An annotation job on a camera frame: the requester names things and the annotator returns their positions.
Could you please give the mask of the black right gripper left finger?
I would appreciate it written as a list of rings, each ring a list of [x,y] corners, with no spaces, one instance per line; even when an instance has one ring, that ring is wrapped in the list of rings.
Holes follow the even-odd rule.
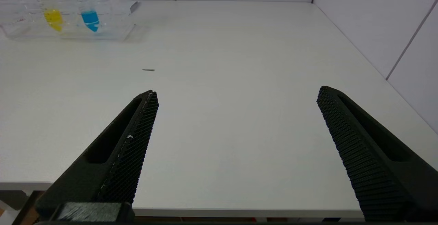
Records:
[[[129,223],[157,93],[136,96],[35,203],[41,222]]]

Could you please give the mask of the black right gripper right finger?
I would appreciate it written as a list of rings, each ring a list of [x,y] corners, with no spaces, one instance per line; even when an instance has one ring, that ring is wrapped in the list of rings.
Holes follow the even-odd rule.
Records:
[[[435,168],[343,92],[322,86],[317,104],[366,222],[437,222]]]

